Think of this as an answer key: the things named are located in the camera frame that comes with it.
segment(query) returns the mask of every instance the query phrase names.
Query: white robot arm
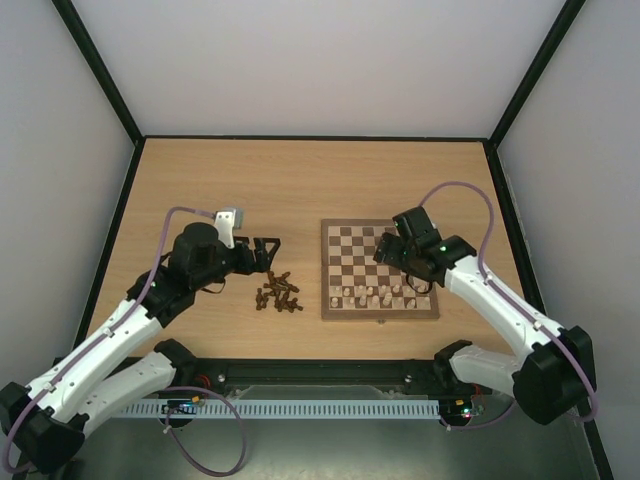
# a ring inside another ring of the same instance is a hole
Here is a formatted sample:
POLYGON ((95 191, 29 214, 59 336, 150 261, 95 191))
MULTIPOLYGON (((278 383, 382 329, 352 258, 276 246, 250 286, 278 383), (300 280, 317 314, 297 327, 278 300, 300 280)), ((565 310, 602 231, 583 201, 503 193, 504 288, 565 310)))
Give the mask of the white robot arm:
POLYGON ((233 236, 240 210, 222 210, 214 218, 214 225, 187 225, 167 255, 168 265, 141 275, 113 314, 65 359, 26 386, 11 382, 0 390, 0 424, 7 442, 15 443, 40 472, 51 473, 68 462, 97 427, 127 405, 172 384, 188 385, 196 359, 172 339, 107 377, 192 306, 196 292, 223 284, 230 273, 269 270, 279 239, 255 238, 251 250, 248 238, 233 236))
POLYGON ((422 207, 393 220, 399 236, 385 233, 374 259, 430 287, 437 283, 448 288, 479 312, 514 352, 488 352, 465 340, 445 347, 435 356, 436 374, 445 387, 475 383, 506 393, 534 421, 546 425, 588 394, 553 336, 575 357, 595 390, 593 348, 584 330, 566 330, 526 303, 479 263, 475 249, 462 238, 443 240, 422 207))

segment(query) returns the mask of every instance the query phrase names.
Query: white cable tray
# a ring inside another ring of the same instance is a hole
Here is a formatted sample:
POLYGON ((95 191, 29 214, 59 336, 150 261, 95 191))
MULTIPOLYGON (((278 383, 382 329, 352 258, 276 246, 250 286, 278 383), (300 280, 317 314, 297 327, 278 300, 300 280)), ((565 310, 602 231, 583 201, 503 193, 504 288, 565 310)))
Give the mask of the white cable tray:
MULTIPOLYGON (((437 420, 437 400, 231 400, 242 418, 247 419, 394 419, 437 420)), ((217 400, 200 407, 182 407, 172 418, 234 418, 217 400)), ((167 400, 140 400, 113 418, 164 417, 167 400)))

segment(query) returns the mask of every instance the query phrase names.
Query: wooden chess board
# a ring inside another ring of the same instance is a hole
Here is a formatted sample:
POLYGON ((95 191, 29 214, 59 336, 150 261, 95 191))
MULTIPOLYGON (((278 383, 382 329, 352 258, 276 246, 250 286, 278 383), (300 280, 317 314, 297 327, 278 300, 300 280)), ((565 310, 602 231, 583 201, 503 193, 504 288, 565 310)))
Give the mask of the wooden chess board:
POLYGON ((433 320, 436 291, 373 260, 383 233, 397 233, 390 220, 325 219, 322 228, 323 320, 433 320))

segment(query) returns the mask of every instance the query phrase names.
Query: wooden table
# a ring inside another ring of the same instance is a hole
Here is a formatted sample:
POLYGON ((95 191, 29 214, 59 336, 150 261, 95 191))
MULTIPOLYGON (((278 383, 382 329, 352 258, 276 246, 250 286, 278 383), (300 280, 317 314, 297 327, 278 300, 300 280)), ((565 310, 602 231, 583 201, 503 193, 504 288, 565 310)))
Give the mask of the wooden table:
MULTIPOLYGON (((325 322, 320 318, 320 220, 391 218, 446 180, 472 182, 496 205, 480 143, 149 139, 90 327, 111 314, 149 270, 166 211, 175 205, 215 211, 245 209, 245 236, 280 237, 273 269, 291 271, 303 312, 256 311, 266 275, 228 278, 224 293, 201 293, 193 307, 136 355, 175 338, 199 357, 282 359, 426 359, 464 338, 508 352, 506 343, 464 301, 439 289, 436 321, 325 322)), ((479 247, 487 209, 473 192, 449 188, 427 211, 444 236, 479 247)), ((169 239, 201 217, 174 216, 169 239)), ((502 224, 487 262, 516 291, 520 284, 502 224)))

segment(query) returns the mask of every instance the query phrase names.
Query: white wall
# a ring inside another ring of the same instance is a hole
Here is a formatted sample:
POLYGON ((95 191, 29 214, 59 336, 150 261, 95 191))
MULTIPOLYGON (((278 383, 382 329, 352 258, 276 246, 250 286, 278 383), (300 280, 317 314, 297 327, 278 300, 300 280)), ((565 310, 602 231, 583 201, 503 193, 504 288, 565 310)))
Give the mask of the white wall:
POLYGON ((587 2, 501 148, 549 312, 595 343, 620 479, 640 442, 639 24, 639 2, 587 2))
POLYGON ((0 388, 68 352, 131 152, 52 3, 0 1, 0 388))
POLYGON ((564 0, 75 0, 145 134, 488 136, 564 0))

